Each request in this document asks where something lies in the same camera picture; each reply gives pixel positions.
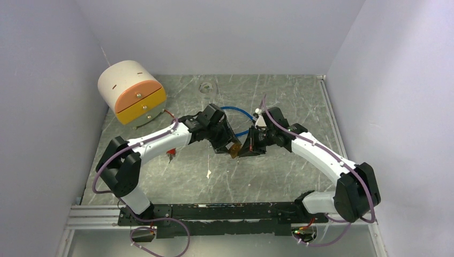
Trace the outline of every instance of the yellow drawer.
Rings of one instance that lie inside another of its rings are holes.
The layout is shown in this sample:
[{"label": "yellow drawer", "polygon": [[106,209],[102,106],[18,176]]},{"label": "yellow drawer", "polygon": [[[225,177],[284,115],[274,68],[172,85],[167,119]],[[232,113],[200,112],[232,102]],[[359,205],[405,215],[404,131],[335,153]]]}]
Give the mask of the yellow drawer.
[{"label": "yellow drawer", "polygon": [[147,111],[163,103],[166,98],[167,97],[165,95],[164,88],[160,88],[156,92],[145,97],[139,102],[117,113],[117,118],[123,125],[126,125],[129,122],[137,119],[139,116],[145,114]]}]

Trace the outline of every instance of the light purple wall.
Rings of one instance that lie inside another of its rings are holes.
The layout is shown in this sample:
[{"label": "light purple wall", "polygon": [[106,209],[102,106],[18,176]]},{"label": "light purple wall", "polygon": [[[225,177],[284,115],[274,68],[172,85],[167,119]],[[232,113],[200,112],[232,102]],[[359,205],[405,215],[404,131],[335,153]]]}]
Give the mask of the light purple wall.
[{"label": "light purple wall", "polygon": [[367,0],[328,72],[349,157],[374,168],[390,256],[452,256],[454,2]]},{"label": "light purple wall", "polygon": [[326,74],[364,0],[77,0],[109,61],[158,74]]},{"label": "light purple wall", "polygon": [[0,1],[0,256],[54,256],[107,108],[73,0]]}]

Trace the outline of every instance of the blue cable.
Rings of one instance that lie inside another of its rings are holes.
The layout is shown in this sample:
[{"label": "blue cable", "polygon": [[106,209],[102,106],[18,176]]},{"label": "blue cable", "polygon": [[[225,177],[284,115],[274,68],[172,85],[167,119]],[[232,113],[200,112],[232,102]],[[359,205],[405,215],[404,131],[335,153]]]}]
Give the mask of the blue cable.
[{"label": "blue cable", "polygon": [[[238,107],[233,107],[233,106],[224,106],[224,107],[221,107],[222,110],[225,110],[225,109],[230,109],[230,110],[237,110],[239,112],[242,112],[244,113],[249,119],[251,119],[252,121],[254,121],[254,117],[252,117],[252,115],[248,114],[247,111],[243,110],[243,109],[240,109]],[[237,137],[240,137],[242,135],[247,135],[249,133],[249,130],[246,130],[246,131],[243,131],[243,132],[240,132],[240,133],[237,133],[235,134],[235,136]]]}]

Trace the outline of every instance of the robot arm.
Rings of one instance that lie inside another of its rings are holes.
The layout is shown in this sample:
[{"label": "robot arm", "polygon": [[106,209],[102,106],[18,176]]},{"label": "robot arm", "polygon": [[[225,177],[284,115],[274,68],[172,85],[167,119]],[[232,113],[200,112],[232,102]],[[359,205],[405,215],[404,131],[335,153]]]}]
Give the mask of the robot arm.
[{"label": "robot arm", "polygon": [[216,153],[230,153],[232,157],[236,157],[240,146],[239,140],[227,122],[224,111],[218,106],[210,104],[203,112],[193,116],[184,116],[178,119],[177,124],[172,124],[144,137],[129,141],[125,141],[121,137],[114,138],[102,155],[96,171],[99,171],[104,163],[117,152],[138,145],[108,163],[100,177],[112,193],[125,202],[134,213],[141,217],[151,217],[154,206],[138,186],[140,167],[170,149],[203,139],[211,142]]},{"label": "robot arm", "polygon": [[381,198],[374,170],[369,164],[357,165],[339,156],[318,142],[306,128],[298,123],[290,126],[279,108],[272,107],[268,109],[268,113],[280,126],[308,140],[294,137],[277,128],[268,115],[258,109],[255,114],[258,118],[257,122],[249,129],[248,138],[239,151],[239,156],[264,154],[267,146],[278,145],[305,158],[321,170],[336,185],[336,190],[335,192],[308,191],[303,193],[295,200],[302,213],[339,214],[346,221],[354,222],[370,210],[360,181],[345,168],[347,165],[366,183],[373,205],[376,206],[380,203]]},{"label": "robot arm", "polygon": [[[272,123],[267,114],[258,113],[256,124],[249,128],[246,141],[241,146],[227,122],[225,113],[216,105],[210,104],[203,112],[180,118],[176,126],[174,124],[161,131],[129,141],[121,137],[113,139],[101,157],[96,171],[99,171],[113,154],[138,144],[137,147],[110,162],[101,173],[101,178],[115,196],[123,200],[134,213],[141,218],[150,218],[153,217],[154,206],[138,187],[138,181],[140,166],[154,157],[164,154],[169,149],[203,139],[210,141],[216,153],[229,153],[232,158],[264,154],[267,146],[278,145],[310,161],[336,184],[335,192],[308,191],[295,199],[295,205],[301,216],[337,213],[346,221],[354,222],[370,210],[364,189],[357,178],[343,165],[354,167],[355,172],[365,181],[373,204],[376,206],[380,203],[380,193],[370,165],[367,163],[357,165],[337,155],[318,142],[306,128],[298,123],[290,126],[279,108],[270,108],[268,112],[280,126],[309,139],[312,143],[282,131]],[[142,143],[169,130],[170,133],[159,139]]]}]

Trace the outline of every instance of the gray marble surface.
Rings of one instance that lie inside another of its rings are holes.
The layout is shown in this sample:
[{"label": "gray marble surface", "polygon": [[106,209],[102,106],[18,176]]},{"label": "gray marble surface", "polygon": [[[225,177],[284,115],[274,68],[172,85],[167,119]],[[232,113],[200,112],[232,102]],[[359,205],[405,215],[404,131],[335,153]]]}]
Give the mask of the gray marble surface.
[{"label": "gray marble surface", "polygon": [[[323,144],[339,153],[338,142],[330,123],[327,103],[322,90],[311,75],[156,75],[164,86],[168,101],[166,109],[177,117],[196,114],[206,106],[198,95],[200,82],[218,84],[214,99],[218,106],[232,105],[252,113],[267,94],[267,106],[278,106],[290,124],[300,123]],[[248,129],[251,121],[242,113],[226,110],[233,130]],[[123,126],[109,111],[92,170],[88,177],[82,204],[113,205],[112,194],[95,195],[92,183],[94,168],[109,141],[121,135],[137,138],[163,129],[171,117],[163,113],[147,125],[132,130]],[[308,190],[333,191],[331,181],[305,159],[277,146],[256,157],[231,159],[215,154],[208,141],[178,148],[169,163],[163,154],[144,164],[139,185],[153,203],[221,203],[293,201]],[[107,189],[99,180],[97,188]]]}]

